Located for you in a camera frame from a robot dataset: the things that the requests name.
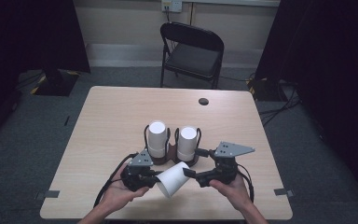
electrical outlet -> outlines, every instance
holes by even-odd
[[[182,12],[182,1],[161,0],[161,10],[170,12]]]
[[[171,11],[172,1],[161,0],[161,11],[166,11],[167,8],[169,9],[169,11]]]
[[[182,2],[181,1],[172,1],[172,12],[182,12]]]

wooden table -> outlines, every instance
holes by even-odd
[[[200,105],[207,98],[208,105]],[[248,147],[255,152],[237,157],[255,186],[255,205],[266,219],[290,219],[286,195],[276,196],[282,181],[269,148],[252,95],[247,91],[177,90],[155,88],[93,87],[62,156],[49,190],[58,198],[46,198],[42,218],[82,218],[91,209],[102,185],[129,154],[145,147],[144,129],[162,120],[171,129],[191,125],[200,128],[200,148],[216,149],[220,141]],[[174,145],[173,134],[170,143]],[[152,166],[164,171],[172,161]],[[191,169],[212,170],[211,158],[200,158]],[[189,179],[170,199],[157,186],[128,203],[111,219],[243,219],[213,188],[200,188]]]

black cable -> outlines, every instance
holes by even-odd
[[[104,193],[106,192],[106,190],[109,188],[109,186],[118,180],[112,180],[112,178],[116,175],[118,169],[120,169],[120,167],[124,164],[124,162],[129,159],[129,158],[134,158],[136,155],[138,155],[138,153],[134,153],[134,154],[130,154],[128,155],[126,158],[124,158],[124,160],[118,165],[118,167],[116,168],[116,170],[109,176],[109,179],[106,180],[106,183],[103,185],[103,187],[101,188],[100,192],[98,193],[97,198],[95,199],[95,203],[94,203],[94,207],[98,205],[98,203],[100,203],[101,198],[103,197]]]
[[[238,170],[238,174],[240,176],[242,176],[246,182],[248,183],[248,188],[249,188],[249,198],[251,199],[252,203],[255,201],[255,188],[253,186],[253,183],[252,183],[252,178],[251,178],[251,175],[249,174],[248,170],[240,165],[240,164],[237,164],[238,166],[240,166],[242,169],[244,169],[246,171],[246,173],[248,174],[248,176],[244,175],[240,170]]]
[[[286,104],[281,107],[280,109],[277,109],[277,110],[270,110],[270,111],[264,111],[264,112],[259,112],[259,115],[264,115],[264,114],[268,114],[268,113],[275,113],[275,114],[271,114],[271,115],[268,115],[264,118],[262,118],[261,120],[263,121],[264,119],[270,117],[269,120],[267,120],[265,123],[263,123],[263,127],[265,127],[270,121],[272,121],[279,113],[283,112],[284,110],[287,110],[287,109],[290,109],[290,108],[293,108],[295,107],[296,105],[298,105],[300,103],[300,101],[298,100],[297,102],[295,102],[293,104],[293,100],[295,99],[294,98],[294,95],[295,95],[295,92],[296,92],[296,88],[293,88],[293,91],[292,91],[292,94],[289,98],[289,100],[286,102]]]
[[[255,72],[253,72],[253,73],[249,76],[249,80],[251,80],[252,77],[254,77],[254,76],[255,76]]]
[[[165,15],[167,16],[167,21],[170,21],[170,7],[164,7],[165,8]]]
[[[246,79],[238,79],[238,78],[234,78],[234,77],[222,77],[222,78],[226,78],[226,79],[230,79],[230,80],[234,80],[234,81],[241,81],[241,82],[246,81]]]
[[[40,72],[40,73],[38,73],[38,74],[35,74],[35,75],[31,76],[31,77],[27,77],[26,79],[22,80],[21,82],[19,82],[19,84],[17,84],[16,90],[19,90],[19,89],[21,89],[21,88],[24,88],[24,87],[26,87],[26,86],[28,86],[28,85],[30,85],[30,84],[36,82],[36,81],[40,78],[40,76],[41,76],[42,74],[44,74],[43,71]],[[28,80],[31,79],[31,78],[33,78],[32,81],[30,81],[30,82],[28,82],[28,83],[26,83],[26,84],[22,84],[22,83],[28,81]]]
[[[194,3],[191,3],[190,25],[193,24],[193,9],[194,9]]]

gray carpet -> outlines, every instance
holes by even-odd
[[[223,68],[219,89],[247,91],[244,80],[254,71]],[[158,87],[159,72],[159,67],[93,67],[91,74],[79,77],[68,97],[32,95],[34,82],[22,87],[17,110],[0,128],[0,223],[76,223],[42,219],[43,202],[35,195],[48,190],[89,89],[96,85]],[[37,73],[22,74],[21,80]],[[171,88],[210,87],[204,81],[172,74],[165,84]],[[289,96],[291,87],[284,90]],[[283,104],[256,102],[259,111]],[[289,199],[293,218],[271,223],[358,223],[358,184],[321,141],[316,127],[302,105],[280,113],[265,127],[282,182],[295,193]]]

cup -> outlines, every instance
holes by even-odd
[[[167,128],[164,122],[160,120],[151,122],[147,132],[147,147],[150,156],[154,158],[164,157],[167,142]]]
[[[188,169],[188,166],[181,161],[170,169],[157,175],[157,178],[161,181],[157,182],[157,186],[165,197],[171,198],[173,194],[189,179],[189,177],[184,175],[183,168]]]
[[[177,157],[181,161],[191,161],[197,148],[197,129],[185,126],[179,132]]]

